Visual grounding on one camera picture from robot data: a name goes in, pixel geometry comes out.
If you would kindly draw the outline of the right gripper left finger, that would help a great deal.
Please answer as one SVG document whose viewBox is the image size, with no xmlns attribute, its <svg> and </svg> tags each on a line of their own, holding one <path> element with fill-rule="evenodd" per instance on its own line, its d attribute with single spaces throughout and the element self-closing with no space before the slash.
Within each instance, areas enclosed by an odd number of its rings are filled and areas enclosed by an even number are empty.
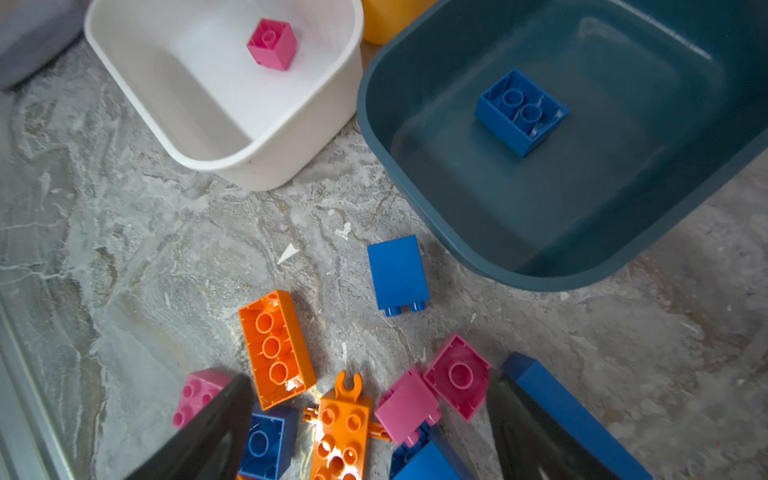
<svg viewBox="0 0 768 480">
<path fill-rule="evenodd" d="M 238 374 L 129 477 L 131 479 L 234 479 L 246 444 L 254 394 Z"/>
</svg>

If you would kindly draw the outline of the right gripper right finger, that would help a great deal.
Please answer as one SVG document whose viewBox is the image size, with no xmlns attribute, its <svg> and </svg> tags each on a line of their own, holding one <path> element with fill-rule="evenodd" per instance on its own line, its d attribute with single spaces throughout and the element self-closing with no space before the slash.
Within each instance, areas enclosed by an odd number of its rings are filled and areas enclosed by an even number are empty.
<svg viewBox="0 0 768 480">
<path fill-rule="evenodd" d="M 486 405 L 505 479 L 600 477 L 597 459 L 506 374 L 491 374 Z"/>
</svg>

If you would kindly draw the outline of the orange lego brick hollow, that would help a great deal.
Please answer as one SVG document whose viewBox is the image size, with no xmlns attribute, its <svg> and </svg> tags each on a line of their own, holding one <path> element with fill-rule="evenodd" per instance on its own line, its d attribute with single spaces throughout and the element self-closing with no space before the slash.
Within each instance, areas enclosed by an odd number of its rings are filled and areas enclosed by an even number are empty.
<svg viewBox="0 0 768 480">
<path fill-rule="evenodd" d="M 239 310 L 262 410 L 305 393 L 316 375 L 291 295 L 276 290 Z"/>
</svg>

